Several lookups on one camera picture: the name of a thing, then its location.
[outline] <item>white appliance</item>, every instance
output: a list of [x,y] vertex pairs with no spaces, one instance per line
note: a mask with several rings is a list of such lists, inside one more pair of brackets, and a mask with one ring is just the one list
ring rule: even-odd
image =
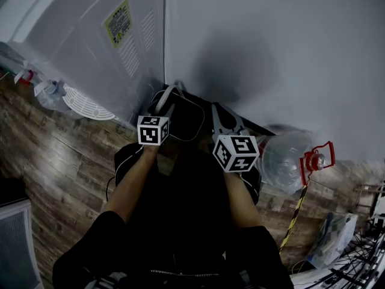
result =
[[2,0],[0,63],[62,80],[136,128],[164,82],[163,3]]
[[0,208],[1,288],[43,289],[34,253],[31,202]]

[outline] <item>sleeve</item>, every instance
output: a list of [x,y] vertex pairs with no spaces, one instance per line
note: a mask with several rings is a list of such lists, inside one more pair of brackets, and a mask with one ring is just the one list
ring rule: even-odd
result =
[[226,251],[231,271],[240,275],[245,287],[293,288],[277,245],[263,226],[237,230]]
[[115,212],[102,213],[84,237],[55,262],[54,287],[84,288],[94,279],[117,272],[125,229]]

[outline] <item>yellow sticker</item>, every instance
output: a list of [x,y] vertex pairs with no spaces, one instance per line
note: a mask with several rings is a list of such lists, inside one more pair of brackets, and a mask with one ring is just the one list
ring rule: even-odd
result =
[[123,42],[125,35],[132,29],[132,21],[128,1],[125,0],[105,21],[105,25],[115,48]]

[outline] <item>yellow and black striped tape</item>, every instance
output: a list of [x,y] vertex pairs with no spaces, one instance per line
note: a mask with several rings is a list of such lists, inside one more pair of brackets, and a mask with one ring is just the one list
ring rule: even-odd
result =
[[289,239],[289,236],[290,236],[290,233],[291,233],[291,231],[292,231],[292,229],[294,227],[295,221],[297,220],[298,214],[300,213],[300,209],[302,207],[302,203],[303,203],[303,200],[305,198],[306,191],[307,191],[307,184],[302,189],[300,200],[298,200],[298,203],[297,203],[297,206],[295,208],[295,212],[294,212],[293,218],[291,218],[289,229],[288,229],[288,231],[287,231],[287,233],[285,235],[285,238],[282,241],[281,247],[279,248],[279,253],[281,253],[283,247],[285,246],[286,242]]

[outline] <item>black and white cube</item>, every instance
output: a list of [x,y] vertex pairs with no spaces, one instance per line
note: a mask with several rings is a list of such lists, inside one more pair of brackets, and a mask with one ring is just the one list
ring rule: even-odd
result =
[[219,135],[212,153],[225,172],[249,171],[259,156],[253,136]]
[[167,117],[139,116],[139,144],[160,146],[168,136],[168,125]]

